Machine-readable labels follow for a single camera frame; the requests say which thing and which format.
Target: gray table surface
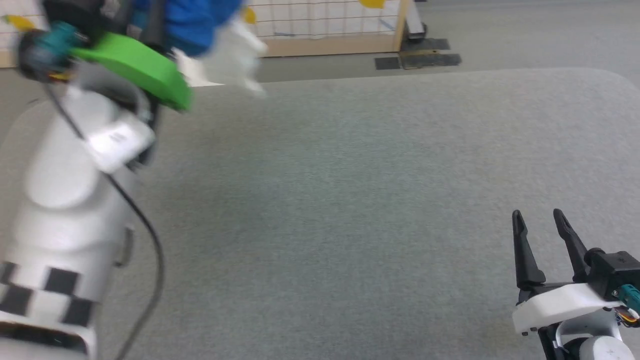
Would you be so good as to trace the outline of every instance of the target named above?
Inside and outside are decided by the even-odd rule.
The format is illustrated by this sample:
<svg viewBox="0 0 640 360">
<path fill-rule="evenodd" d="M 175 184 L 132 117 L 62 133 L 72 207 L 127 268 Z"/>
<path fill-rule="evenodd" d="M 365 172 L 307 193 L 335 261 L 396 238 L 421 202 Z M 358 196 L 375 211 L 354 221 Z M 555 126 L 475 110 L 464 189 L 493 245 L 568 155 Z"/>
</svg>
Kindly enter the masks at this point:
<svg viewBox="0 0 640 360">
<path fill-rule="evenodd" d="M 543 359 L 514 334 L 511 212 L 551 281 L 553 208 L 588 247 L 640 257 L 640 92 L 588 69 L 503 70 L 195 91 L 167 113 L 141 206 L 168 256 L 130 359 Z M 0 236 L 51 116 L 0 150 Z M 150 293 L 138 231 L 101 336 L 110 359 Z M 640 354 L 638 332 L 624 332 Z"/>
</svg>

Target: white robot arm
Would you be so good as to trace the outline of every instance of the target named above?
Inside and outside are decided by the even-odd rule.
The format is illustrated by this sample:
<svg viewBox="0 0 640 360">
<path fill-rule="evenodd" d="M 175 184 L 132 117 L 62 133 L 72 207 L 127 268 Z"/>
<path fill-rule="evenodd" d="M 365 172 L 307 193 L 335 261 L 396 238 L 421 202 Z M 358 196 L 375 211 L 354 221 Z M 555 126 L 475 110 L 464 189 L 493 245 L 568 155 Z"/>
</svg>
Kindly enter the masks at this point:
<svg viewBox="0 0 640 360">
<path fill-rule="evenodd" d="M 107 23 L 100 19 L 103 4 L 104 0 L 44 0 L 55 29 L 46 35 L 25 34 L 17 49 L 19 70 L 45 83 L 57 114 L 26 174 L 12 238 L 0 262 L 1 359 L 99 358 L 100 303 L 112 269 L 129 258 L 133 215 L 151 232 L 157 278 L 149 306 L 134 324 L 118 360 L 125 357 L 159 300 L 164 256 L 157 234 L 132 197 L 138 189 L 136 170 L 148 162 L 152 150 L 161 101 L 95 63 L 75 66 L 74 80 L 62 99 L 47 84 L 51 71 L 70 65 L 73 47 L 101 36 L 95 30 Z M 119 34 L 126 32 L 132 14 L 132 2 L 123 4 L 108 22 L 109 29 Z M 140 42 L 166 60 L 164 0 L 152 5 Z M 128 131 L 144 128 L 149 136 L 132 152 L 123 146 L 124 132 L 104 131 L 114 124 L 132 124 L 121 128 Z M 85 137 L 95 133 L 106 137 Z M 108 152 L 94 147 L 93 139 L 108 140 L 102 144 L 110 144 L 107 149 L 116 152 L 127 149 L 128 157 L 111 161 L 109 166 L 118 166 L 105 170 L 97 154 Z"/>
<path fill-rule="evenodd" d="M 570 255 L 573 282 L 547 284 L 527 240 L 527 226 L 513 212 L 516 279 L 520 296 L 515 331 L 537 332 L 547 360 L 634 360 L 618 326 L 638 327 L 640 263 L 626 252 L 586 250 L 569 221 L 554 210 L 558 233 Z"/>
</svg>

